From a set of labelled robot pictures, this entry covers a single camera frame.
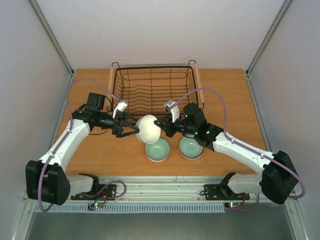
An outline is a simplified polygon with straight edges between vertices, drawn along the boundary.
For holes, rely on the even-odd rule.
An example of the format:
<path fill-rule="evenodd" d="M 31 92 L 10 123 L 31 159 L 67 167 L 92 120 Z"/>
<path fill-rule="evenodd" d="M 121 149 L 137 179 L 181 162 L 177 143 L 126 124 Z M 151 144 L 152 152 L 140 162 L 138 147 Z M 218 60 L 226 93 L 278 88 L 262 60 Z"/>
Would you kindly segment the white ceramic bowl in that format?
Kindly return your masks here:
<path fill-rule="evenodd" d="M 154 144 L 160 138 L 161 129 L 155 125 L 157 118 L 151 114 L 138 119 L 135 126 L 139 129 L 136 137 L 145 144 Z"/>

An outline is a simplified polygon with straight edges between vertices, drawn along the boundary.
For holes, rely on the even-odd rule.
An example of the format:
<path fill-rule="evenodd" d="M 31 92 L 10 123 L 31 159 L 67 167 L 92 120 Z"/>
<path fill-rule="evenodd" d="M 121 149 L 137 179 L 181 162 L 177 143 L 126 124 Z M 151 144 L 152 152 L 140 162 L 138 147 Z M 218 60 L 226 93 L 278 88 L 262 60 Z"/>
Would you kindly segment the celadon green bowl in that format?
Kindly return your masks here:
<path fill-rule="evenodd" d="M 153 162 L 162 162 L 170 154 L 170 146 L 166 140 L 159 138 L 157 142 L 145 145 L 145 154 Z"/>
<path fill-rule="evenodd" d="M 184 158 L 196 160 L 202 155 L 204 148 L 197 143 L 195 136 L 190 134 L 180 140 L 179 151 Z"/>

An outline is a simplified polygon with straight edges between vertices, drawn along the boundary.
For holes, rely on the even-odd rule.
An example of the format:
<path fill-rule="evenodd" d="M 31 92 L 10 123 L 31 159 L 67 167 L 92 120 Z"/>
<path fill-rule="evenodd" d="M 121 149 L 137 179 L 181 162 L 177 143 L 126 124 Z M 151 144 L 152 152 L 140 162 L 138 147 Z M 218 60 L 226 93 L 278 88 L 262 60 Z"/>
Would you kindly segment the black wire dish rack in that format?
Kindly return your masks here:
<path fill-rule="evenodd" d="M 190 103 L 205 107 L 199 67 L 194 59 L 186 64 L 120 66 L 111 64 L 108 80 L 106 108 L 114 110 L 116 99 L 126 100 L 125 109 L 136 118 L 166 115 L 164 104 L 179 101 L 179 109 Z"/>

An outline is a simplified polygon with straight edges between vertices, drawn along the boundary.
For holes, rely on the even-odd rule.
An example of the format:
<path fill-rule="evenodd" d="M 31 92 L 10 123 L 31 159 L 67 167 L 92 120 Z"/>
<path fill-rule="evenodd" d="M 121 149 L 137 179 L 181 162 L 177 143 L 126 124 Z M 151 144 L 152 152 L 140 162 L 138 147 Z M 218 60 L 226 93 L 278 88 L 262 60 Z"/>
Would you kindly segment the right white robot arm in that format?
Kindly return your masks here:
<path fill-rule="evenodd" d="M 175 106 L 167 117 L 155 120 L 154 124 L 170 138 L 175 133 L 192 135 L 203 148 L 227 155 L 254 170 L 255 173 L 249 175 L 227 174 L 220 183 L 225 199 L 241 193 L 263 194 L 273 203 L 282 205 L 291 198 L 298 174 L 287 153 L 262 150 L 233 137 L 223 128 L 209 123 L 195 103 L 183 108 L 184 117 L 180 117 L 178 111 Z"/>

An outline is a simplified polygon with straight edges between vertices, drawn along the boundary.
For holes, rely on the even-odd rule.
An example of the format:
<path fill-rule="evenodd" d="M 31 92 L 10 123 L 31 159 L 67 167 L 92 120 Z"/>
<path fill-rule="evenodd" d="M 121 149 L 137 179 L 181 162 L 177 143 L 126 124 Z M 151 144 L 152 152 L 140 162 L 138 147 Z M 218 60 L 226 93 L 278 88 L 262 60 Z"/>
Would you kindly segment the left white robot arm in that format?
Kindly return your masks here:
<path fill-rule="evenodd" d="M 25 167 L 26 194 L 39 203 L 63 205 L 68 198 L 82 195 L 96 199 L 102 189 L 99 178 L 88 173 L 67 176 L 66 169 L 80 143 L 94 128 L 111 130 L 117 138 L 139 133 L 139 128 L 127 120 L 134 119 L 121 100 L 113 112 L 104 112 L 106 96 L 89 93 L 87 102 L 71 114 L 67 127 L 54 145 L 39 160 L 31 160 Z"/>

